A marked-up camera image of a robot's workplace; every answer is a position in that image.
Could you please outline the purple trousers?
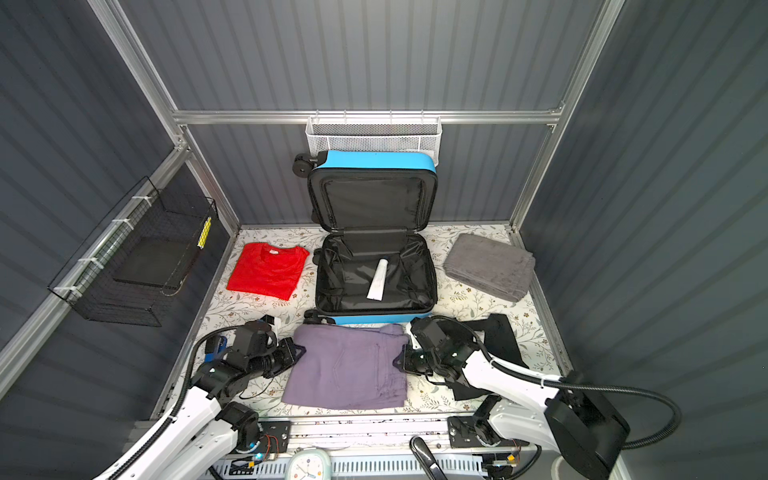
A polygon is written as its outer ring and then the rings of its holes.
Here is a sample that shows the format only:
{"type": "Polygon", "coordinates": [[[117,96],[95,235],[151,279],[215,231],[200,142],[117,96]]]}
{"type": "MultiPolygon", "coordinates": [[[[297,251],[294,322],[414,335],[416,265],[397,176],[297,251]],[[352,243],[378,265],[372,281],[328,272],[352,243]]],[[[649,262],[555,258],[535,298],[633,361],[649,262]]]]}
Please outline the purple trousers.
{"type": "Polygon", "coordinates": [[[407,376],[394,360],[409,341],[403,328],[301,325],[294,343],[306,349],[290,369],[282,401],[331,410],[379,410],[405,405],[407,376]]]}

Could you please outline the white cream tube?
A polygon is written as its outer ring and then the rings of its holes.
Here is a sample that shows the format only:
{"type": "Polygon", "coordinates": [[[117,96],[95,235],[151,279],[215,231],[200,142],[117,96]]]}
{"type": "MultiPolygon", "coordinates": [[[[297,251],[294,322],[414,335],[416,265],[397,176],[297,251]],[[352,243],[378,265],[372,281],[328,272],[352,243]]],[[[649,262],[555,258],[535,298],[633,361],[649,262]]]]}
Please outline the white cream tube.
{"type": "Polygon", "coordinates": [[[382,301],[385,290],[388,260],[382,258],[378,261],[373,278],[371,280],[366,298],[373,301],[382,301]]]}

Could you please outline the red t-shirt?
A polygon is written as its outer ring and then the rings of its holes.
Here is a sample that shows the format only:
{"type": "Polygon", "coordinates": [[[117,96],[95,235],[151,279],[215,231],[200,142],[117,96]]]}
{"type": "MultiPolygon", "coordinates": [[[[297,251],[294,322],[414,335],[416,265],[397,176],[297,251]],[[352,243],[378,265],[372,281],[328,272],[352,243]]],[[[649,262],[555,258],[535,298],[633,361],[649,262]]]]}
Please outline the red t-shirt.
{"type": "Polygon", "coordinates": [[[244,246],[227,283],[229,291],[288,301],[296,290],[309,251],[255,242],[244,246]]]}

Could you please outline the blue hardshell suitcase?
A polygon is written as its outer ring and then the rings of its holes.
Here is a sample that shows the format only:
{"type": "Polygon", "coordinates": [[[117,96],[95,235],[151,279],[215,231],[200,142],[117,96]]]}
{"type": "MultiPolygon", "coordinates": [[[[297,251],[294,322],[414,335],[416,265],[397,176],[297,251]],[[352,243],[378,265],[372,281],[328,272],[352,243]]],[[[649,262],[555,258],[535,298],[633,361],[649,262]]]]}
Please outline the blue hardshell suitcase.
{"type": "Polygon", "coordinates": [[[338,324],[402,323],[429,315],[437,275],[422,232],[438,188],[436,166],[415,152],[326,150],[299,154],[312,219],[326,236],[313,253],[315,307],[338,324]],[[378,261],[388,260],[382,301],[366,298],[378,261]]]}

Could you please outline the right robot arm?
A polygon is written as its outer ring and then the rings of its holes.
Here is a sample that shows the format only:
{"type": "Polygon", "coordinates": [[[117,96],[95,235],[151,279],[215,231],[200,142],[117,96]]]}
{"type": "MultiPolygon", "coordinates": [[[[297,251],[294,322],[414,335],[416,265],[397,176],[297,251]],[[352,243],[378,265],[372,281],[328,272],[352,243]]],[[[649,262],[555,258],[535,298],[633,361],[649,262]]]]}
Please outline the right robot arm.
{"type": "Polygon", "coordinates": [[[603,393],[560,389],[560,376],[529,369],[506,316],[416,317],[409,327],[412,339],[394,366],[436,375],[459,397],[483,397],[467,423],[480,443],[521,440],[560,453],[588,479],[609,478],[628,423],[603,393]]]}

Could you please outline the black t-shirt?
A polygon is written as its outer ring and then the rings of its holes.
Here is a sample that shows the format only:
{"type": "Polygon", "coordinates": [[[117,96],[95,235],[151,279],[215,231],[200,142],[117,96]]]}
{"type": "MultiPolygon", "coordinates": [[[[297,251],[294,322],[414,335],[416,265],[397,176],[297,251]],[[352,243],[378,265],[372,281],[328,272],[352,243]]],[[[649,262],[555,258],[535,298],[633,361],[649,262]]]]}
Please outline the black t-shirt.
{"type": "MultiPolygon", "coordinates": [[[[528,367],[523,361],[514,331],[505,314],[493,313],[485,319],[463,321],[463,324],[482,338],[490,354],[521,367],[528,367]]],[[[448,382],[448,387],[456,401],[477,399],[490,394],[488,390],[457,382],[448,382]]]]}

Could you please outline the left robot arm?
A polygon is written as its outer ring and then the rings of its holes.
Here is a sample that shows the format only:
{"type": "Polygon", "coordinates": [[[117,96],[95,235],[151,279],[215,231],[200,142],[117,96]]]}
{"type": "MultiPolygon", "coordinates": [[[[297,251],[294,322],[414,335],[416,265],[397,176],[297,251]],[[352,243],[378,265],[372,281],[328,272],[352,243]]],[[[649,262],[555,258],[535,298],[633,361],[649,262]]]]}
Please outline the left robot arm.
{"type": "Polygon", "coordinates": [[[269,315],[216,329],[197,340],[176,403],[99,479],[197,479],[234,452],[265,457],[279,450],[259,414],[237,401],[254,378],[274,379],[306,348],[279,339],[269,315]]]}

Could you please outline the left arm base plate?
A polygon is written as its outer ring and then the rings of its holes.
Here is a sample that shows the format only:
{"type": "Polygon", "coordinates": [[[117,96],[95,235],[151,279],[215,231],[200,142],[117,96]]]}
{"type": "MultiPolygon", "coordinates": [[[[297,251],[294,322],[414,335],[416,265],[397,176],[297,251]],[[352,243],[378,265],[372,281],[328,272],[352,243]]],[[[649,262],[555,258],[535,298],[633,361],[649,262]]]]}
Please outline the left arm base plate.
{"type": "Polygon", "coordinates": [[[237,443],[230,454],[277,455],[285,453],[291,432],[290,421],[260,420],[239,432],[237,443]]]}

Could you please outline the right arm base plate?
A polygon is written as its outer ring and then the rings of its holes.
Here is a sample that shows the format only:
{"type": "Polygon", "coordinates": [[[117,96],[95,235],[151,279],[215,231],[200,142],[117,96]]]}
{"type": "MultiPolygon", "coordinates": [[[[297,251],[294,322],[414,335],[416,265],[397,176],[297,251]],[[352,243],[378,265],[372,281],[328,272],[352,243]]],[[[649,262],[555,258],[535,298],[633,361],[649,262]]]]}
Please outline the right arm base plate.
{"type": "Polygon", "coordinates": [[[474,416],[450,416],[447,418],[449,443],[452,448],[508,447],[519,449],[529,445],[520,439],[504,439],[486,420],[474,416]]]}

